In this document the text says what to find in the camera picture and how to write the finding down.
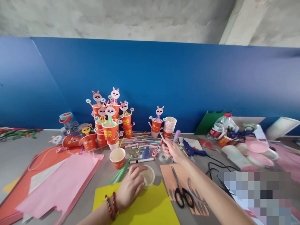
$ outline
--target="water bottle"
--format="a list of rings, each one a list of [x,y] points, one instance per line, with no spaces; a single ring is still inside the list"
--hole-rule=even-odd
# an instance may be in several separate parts
[[[210,129],[209,133],[207,134],[207,138],[210,140],[218,140],[220,135],[223,133],[223,123],[222,120],[224,120],[225,128],[227,128],[227,124],[231,124],[232,119],[230,118],[232,116],[231,113],[225,113],[224,116],[217,119],[213,127]]]

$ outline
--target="hand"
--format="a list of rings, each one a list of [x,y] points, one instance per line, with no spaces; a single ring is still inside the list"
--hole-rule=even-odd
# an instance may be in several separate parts
[[[140,164],[131,166],[116,193],[116,202],[119,210],[125,209],[134,203],[145,185],[144,177],[139,174],[147,169],[148,167]]]
[[[175,162],[177,162],[178,164],[180,164],[181,161],[185,159],[184,154],[181,152],[178,146],[170,139],[162,139],[160,143],[162,144],[163,152],[169,158],[173,158]]]

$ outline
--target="beaded bracelet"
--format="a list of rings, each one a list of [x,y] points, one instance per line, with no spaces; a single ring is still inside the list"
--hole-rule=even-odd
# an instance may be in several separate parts
[[[113,192],[112,194],[112,204],[113,204],[113,207],[115,208],[115,213],[116,213],[116,217],[119,215],[119,209],[117,207],[117,202],[116,202],[116,193]]]
[[[106,198],[107,206],[108,206],[108,209],[109,209],[110,218],[112,219],[112,221],[115,221],[115,216],[113,214],[113,209],[112,209],[112,206],[109,202],[109,198],[108,198],[107,195],[105,195],[105,198]]]

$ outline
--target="green paper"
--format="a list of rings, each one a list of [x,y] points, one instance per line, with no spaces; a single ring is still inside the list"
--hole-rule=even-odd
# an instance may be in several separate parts
[[[195,131],[194,135],[208,134],[208,132],[213,127],[217,119],[224,116],[225,113],[226,111],[220,113],[216,113],[216,112],[208,113],[207,111],[203,119],[201,120],[197,130]]]

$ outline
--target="blue glue gun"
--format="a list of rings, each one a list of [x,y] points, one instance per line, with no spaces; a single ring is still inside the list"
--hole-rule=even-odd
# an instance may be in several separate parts
[[[186,140],[183,140],[183,144],[185,149],[188,151],[189,156],[200,155],[200,156],[207,156],[206,151],[199,151],[192,148]]]

